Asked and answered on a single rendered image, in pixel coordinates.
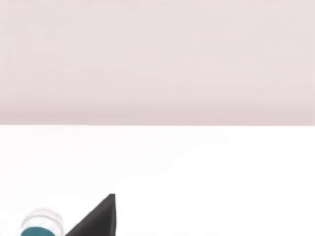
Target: pale pink background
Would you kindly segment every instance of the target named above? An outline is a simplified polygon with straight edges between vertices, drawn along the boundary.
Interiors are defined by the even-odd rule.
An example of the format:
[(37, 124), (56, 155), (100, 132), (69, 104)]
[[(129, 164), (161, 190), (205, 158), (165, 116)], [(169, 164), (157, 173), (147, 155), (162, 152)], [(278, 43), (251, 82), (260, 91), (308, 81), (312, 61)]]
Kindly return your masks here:
[(315, 124), (315, 1), (0, 2), (0, 124)]

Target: small jar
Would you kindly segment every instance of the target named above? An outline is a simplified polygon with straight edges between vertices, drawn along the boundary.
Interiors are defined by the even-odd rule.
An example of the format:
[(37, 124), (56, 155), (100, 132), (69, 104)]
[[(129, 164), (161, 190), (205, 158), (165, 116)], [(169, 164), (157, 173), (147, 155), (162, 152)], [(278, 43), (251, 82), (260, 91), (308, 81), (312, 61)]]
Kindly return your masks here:
[(21, 225), (21, 236), (63, 236), (63, 219), (47, 208), (32, 211)]

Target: teal liquid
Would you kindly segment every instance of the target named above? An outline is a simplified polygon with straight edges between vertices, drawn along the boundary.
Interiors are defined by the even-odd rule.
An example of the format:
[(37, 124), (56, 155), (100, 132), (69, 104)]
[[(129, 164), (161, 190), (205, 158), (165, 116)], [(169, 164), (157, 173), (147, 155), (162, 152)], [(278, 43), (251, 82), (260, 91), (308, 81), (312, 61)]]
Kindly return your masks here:
[(55, 236), (50, 230), (42, 227), (30, 227), (25, 229), (21, 236)]

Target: clear plastic cap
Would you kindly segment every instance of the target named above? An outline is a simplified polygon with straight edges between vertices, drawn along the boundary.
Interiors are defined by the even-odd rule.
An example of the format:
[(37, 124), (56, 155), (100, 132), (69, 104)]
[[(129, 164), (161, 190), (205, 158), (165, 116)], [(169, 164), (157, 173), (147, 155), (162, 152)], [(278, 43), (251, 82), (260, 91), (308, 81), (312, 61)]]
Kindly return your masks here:
[(36, 209), (25, 217), (21, 225), (22, 231), (31, 227), (41, 227), (55, 236), (64, 236), (62, 217), (47, 208)]

